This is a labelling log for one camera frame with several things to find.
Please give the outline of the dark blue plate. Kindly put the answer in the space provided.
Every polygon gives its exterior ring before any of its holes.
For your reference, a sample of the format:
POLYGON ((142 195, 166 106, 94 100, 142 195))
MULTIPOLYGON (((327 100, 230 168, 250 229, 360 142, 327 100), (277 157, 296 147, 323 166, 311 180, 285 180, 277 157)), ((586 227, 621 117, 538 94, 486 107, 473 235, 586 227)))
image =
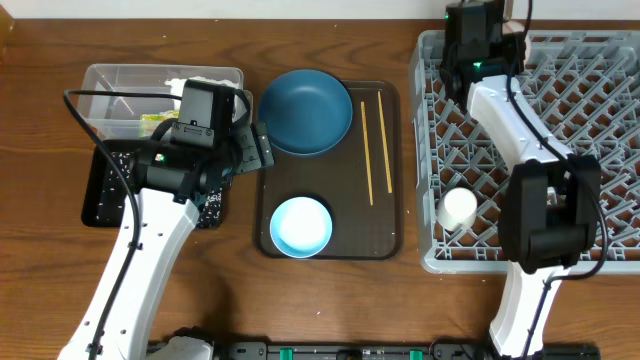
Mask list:
POLYGON ((348 133, 353 103, 345 85, 319 70, 299 69, 274 79, 263 93, 258 119, 281 151, 315 156, 348 133))

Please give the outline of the light blue bowl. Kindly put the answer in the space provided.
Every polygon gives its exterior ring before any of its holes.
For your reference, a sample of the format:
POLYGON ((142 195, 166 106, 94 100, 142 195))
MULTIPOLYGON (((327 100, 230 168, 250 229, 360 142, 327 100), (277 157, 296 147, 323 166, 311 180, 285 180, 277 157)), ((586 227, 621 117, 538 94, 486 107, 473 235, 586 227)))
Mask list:
POLYGON ((330 242, 333 220, 320 201, 293 197, 273 212, 269 234, 276 248, 291 258, 304 259, 319 254, 330 242))

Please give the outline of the white tissue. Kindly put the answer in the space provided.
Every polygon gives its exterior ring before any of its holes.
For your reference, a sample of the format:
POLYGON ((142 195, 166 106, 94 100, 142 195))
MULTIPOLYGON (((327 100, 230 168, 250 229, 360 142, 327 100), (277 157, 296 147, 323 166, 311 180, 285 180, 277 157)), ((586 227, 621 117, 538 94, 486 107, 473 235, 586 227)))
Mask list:
MULTIPOLYGON (((208 79, 202 76, 190 77, 190 80, 201 81, 201 82, 240 89, 240 85, 238 83, 232 82, 230 80, 213 80, 213 79, 208 79)), ((170 87, 170 93, 172 95, 182 96, 186 81, 187 81, 187 78, 173 78, 170 80, 166 80, 164 84, 170 87)))

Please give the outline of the yellow green snack wrapper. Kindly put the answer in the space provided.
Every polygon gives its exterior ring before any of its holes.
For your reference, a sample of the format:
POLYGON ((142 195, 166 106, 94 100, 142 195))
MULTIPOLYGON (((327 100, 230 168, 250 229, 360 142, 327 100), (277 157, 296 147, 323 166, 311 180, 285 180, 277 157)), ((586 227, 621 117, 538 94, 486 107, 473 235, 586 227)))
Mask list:
POLYGON ((178 110, 168 110, 157 114, 142 114, 140 116, 139 136, 150 137, 161 122, 178 117, 178 110))

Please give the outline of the white cup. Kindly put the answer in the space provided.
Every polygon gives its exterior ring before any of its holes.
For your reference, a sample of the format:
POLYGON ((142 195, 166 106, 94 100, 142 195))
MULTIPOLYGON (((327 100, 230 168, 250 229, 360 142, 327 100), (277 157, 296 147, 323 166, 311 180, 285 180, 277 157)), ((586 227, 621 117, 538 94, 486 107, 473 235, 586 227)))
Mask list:
POLYGON ((463 187, 446 192, 436 209, 436 220, 449 232, 470 228, 476 219, 478 203, 474 193, 463 187))

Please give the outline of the pink bowl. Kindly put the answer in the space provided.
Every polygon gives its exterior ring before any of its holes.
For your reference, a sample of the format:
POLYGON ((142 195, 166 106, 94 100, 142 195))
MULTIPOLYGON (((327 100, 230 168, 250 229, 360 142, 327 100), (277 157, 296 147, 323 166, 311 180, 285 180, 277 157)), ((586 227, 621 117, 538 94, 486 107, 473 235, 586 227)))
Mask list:
POLYGON ((502 33, 504 39, 518 40, 523 49, 529 44, 528 35, 525 33, 525 26, 518 21, 510 20, 503 23, 502 33))

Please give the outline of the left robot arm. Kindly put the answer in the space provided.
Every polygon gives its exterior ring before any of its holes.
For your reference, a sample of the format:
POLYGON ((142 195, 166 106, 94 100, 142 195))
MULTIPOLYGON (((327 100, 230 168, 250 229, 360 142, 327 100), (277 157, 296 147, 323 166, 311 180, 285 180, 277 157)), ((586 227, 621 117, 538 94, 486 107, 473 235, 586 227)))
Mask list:
POLYGON ((176 118, 139 141, 128 168, 63 95, 126 192, 118 237, 81 324, 62 359, 211 359, 212 342, 172 337, 149 351, 149 335, 177 256, 196 228, 208 196, 236 175, 274 160, 264 126, 253 124, 245 90, 189 79, 176 118))

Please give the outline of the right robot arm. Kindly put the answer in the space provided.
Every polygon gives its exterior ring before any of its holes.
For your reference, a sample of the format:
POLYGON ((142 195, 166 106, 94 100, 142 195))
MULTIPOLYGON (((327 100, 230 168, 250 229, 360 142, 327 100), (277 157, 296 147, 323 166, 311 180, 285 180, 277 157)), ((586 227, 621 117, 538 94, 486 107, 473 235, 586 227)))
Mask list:
POLYGON ((505 288, 475 359, 543 359, 542 333, 582 252, 606 242, 601 166, 563 145, 528 104, 516 78, 526 65, 527 29, 505 32, 503 1, 447 5, 440 78, 447 96, 476 120, 509 172, 498 237, 509 261, 505 288))

